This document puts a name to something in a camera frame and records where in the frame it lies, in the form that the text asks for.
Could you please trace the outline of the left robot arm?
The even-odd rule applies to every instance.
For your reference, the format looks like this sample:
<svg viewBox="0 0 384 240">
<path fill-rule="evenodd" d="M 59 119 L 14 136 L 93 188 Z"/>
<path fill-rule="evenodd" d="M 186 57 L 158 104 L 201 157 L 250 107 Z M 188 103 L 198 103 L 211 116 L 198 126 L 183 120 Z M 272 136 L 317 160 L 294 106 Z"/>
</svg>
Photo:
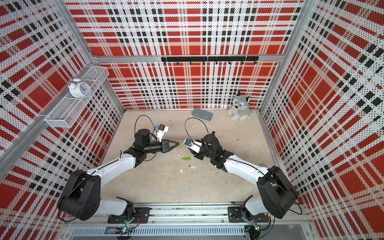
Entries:
<svg viewBox="0 0 384 240">
<path fill-rule="evenodd" d="M 88 171 L 72 172 L 57 203 L 59 213 L 66 213 L 81 221 L 94 215 L 108 215 L 124 221 L 136 217 L 133 202 L 120 197 L 103 199 L 101 190 L 114 178 L 138 167 L 148 154 L 164 154 L 180 146 L 179 142 L 162 138 L 152 142 L 152 136 L 150 130 L 140 129 L 135 133 L 133 145 L 117 159 Z"/>
</svg>

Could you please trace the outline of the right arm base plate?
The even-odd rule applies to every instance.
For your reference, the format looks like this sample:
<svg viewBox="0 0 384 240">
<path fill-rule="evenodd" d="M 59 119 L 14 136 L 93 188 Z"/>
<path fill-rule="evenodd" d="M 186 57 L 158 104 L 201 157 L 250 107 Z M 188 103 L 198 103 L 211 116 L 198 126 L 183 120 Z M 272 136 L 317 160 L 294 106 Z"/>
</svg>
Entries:
<svg viewBox="0 0 384 240">
<path fill-rule="evenodd" d="M 252 215 L 245 207 L 228 207 L 228 217 L 230 223 L 268 223 L 268 214 Z"/>
</svg>

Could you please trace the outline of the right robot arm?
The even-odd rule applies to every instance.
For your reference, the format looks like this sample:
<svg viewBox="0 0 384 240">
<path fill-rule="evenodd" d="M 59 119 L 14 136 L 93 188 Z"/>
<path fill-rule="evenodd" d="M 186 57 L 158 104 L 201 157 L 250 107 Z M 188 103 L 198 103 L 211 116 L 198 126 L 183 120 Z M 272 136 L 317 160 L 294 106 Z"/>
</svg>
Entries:
<svg viewBox="0 0 384 240">
<path fill-rule="evenodd" d="M 249 196 L 241 204 L 236 218 L 250 222 L 255 221 L 259 215 L 271 214 L 282 219 L 292 205 L 297 203 L 298 193 L 280 168 L 261 167 L 242 160 L 223 149 L 215 132 L 201 140 L 185 139 L 184 145 L 195 158 L 208 158 L 217 169 L 237 175 L 258 188 L 260 197 Z"/>
</svg>

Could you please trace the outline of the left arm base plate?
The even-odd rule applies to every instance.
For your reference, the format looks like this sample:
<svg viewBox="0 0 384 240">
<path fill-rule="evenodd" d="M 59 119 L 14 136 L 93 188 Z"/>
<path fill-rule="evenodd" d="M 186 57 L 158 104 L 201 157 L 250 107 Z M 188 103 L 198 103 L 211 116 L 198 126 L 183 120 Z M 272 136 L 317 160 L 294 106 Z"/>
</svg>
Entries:
<svg viewBox="0 0 384 240">
<path fill-rule="evenodd" d="M 151 208 L 130 208 L 122 215 L 110 215 L 108 224 L 146 224 L 149 219 Z"/>
</svg>

